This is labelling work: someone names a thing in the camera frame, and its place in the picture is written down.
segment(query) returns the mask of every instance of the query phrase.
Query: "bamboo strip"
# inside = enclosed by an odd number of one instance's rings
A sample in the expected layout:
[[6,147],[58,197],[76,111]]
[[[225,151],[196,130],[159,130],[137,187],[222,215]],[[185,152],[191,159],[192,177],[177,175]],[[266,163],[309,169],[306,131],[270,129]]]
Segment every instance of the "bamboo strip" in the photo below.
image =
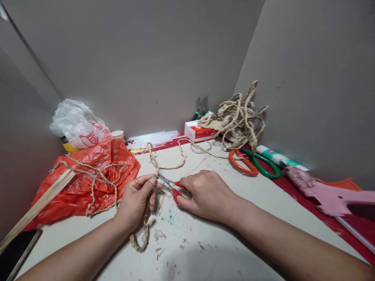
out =
[[66,170],[51,187],[39,198],[33,207],[20,219],[14,228],[0,243],[0,252],[22,231],[24,228],[39,214],[39,212],[52,201],[53,198],[59,194],[61,190],[70,182],[75,176],[71,170]]

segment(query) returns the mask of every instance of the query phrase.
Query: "plastic bag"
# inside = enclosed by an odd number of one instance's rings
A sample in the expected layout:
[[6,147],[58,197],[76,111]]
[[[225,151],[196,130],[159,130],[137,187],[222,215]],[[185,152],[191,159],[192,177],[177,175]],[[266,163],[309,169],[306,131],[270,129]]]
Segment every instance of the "plastic bag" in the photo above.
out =
[[[124,193],[125,184],[137,177],[141,167],[134,155],[126,149],[125,143],[121,139],[104,140],[96,146],[73,152],[70,156],[79,162],[95,168],[104,168],[110,164],[127,163],[128,166],[123,169],[120,179],[115,183],[118,188],[118,199]],[[93,169],[79,165],[64,156],[59,156],[55,165],[60,161],[67,162],[72,168],[84,170],[91,174],[97,173]],[[103,174],[109,181],[114,182],[119,177],[120,169],[121,166],[112,166],[106,169]],[[66,167],[61,164],[45,178],[40,184],[31,206],[35,205],[38,199],[65,171]],[[92,182],[93,179],[90,176],[84,173],[77,173],[70,183],[39,213],[33,222],[50,224],[73,215],[85,215],[88,205],[93,201],[91,196]],[[95,203],[90,208],[89,214],[103,210],[114,204],[114,187],[96,181],[94,196]]]
[[87,148],[111,138],[103,120],[83,102],[70,99],[59,103],[50,129],[58,137],[66,136],[77,148]]

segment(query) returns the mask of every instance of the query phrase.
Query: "orange plastic piece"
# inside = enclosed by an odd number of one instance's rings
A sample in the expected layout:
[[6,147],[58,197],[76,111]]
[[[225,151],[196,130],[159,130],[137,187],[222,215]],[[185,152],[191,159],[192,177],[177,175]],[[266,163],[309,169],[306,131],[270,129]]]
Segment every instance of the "orange plastic piece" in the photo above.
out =
[[[124,193],[125,184],[138,175],[141,165],[134,155],[126,149],[122,139],[103,140],[95,146],[73,152],[70,155],[73,159],[95,168],[104,168],[110,164],[124,164],[127,167],[120,174],[120,179],[115,183],[118,188],[118,199]],[[97,174],[89,167],[79,165],[68,157],[59,156],[56,163],[65,161],[70,167]],[[103,171],[104,176],[111,182],[115,182],[119,177],[121,166],[112,166]],[[66,171],[63,164],[50,173],[40,184],[31,206],[46,192],[46,190]],[[39,213],[34,219],[41,224],[50,224],[74,215],[85,215],[87,206],[93,201],[91,196],[91,184],[93,179],[84,173],[77,173],[70,183]],[[114,204],[114,187],[95,182],[94,185],[95,203],[90,208],[89,214],[103,210]]]
[[332,182],[332,183],[326,183],[326,182],[324,182],[320,179],[316,179],[316,180],[321,182],[321,183],[324,183],[326,185],[333,186],[333,187],[355,190],[355,191],[361,191],[362,189],[354,181],[352,181],[352,179],[354,179],[354,178],[353,177],[347,178],[346,180],[336,181],[336,182]]
[[[248,169],[245,169],[244,167],[242,167],[241,165],[239,165],[234,159],[233,159],[233,154],[236,153],[236,155],[238,157],[242,157],[242,161],[246,164],[246,166],[249,167],[250,170]],[[241,151],[239,150],[231,150],[229,152],[229,161],[231,162],[231,164],[239,169],[241,172],[249,175],[249,176],[257,176],[259,174],[259,171],[257,168],[255,168],[255,166],[248,160],[247,157],[245,157]]]

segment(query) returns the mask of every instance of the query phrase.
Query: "table surface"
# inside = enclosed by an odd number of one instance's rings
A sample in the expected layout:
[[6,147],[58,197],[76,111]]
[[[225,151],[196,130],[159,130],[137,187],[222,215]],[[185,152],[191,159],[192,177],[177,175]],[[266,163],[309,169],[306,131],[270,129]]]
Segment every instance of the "table surface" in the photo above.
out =
[[[228,156],[223,146],[213,140],[212,153]],[[190,144],[182,146],[186,162],[176,170],[161,170],[170,180],[200,170],[217,172],[238,195],[251,200],[260,208],[280,219],[326,241],[345,252],[364,260],[348,243],[306,210],[271,180],[259,174],[248,177],[235,170],[227,159],[196,154]],[[136,155],[141,163],[139,175],[155,172],[149,154]],[[182,161],[179,147],[156,152],[161,167],[175,167]],[[33,265],[112,218],[115,209],[93,218],[71,217],[51,226],[44,226],[42,236],[25,261],[18,276]],[[278,270],[234,235],[231,230],[203,221],[181,211],[171,194],[158,194],[156,222],[150,230],[150,240],[143,253],[136,252],[130,243],[120,248],[97,280],[283,280]],[[137,233],[141,241],[142,230]]]

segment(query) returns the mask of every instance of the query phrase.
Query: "hand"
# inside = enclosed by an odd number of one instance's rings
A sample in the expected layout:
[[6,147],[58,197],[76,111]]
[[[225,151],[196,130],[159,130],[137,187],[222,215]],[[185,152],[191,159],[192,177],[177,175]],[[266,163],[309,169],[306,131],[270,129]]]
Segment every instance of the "hand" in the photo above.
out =
[[120,207],[113,220],[128,232],[133,232],[139,225],[148,199],[149,208],[154,210],[156,194],[153,187],[162,188],[154,174],[140,176],[125,185]]
[[206,219],[227,223],[239,196],[217,173],[201,170],[198,174],[181,178],[180,183],[193,195],[191,200],[177,196],[182,208]]

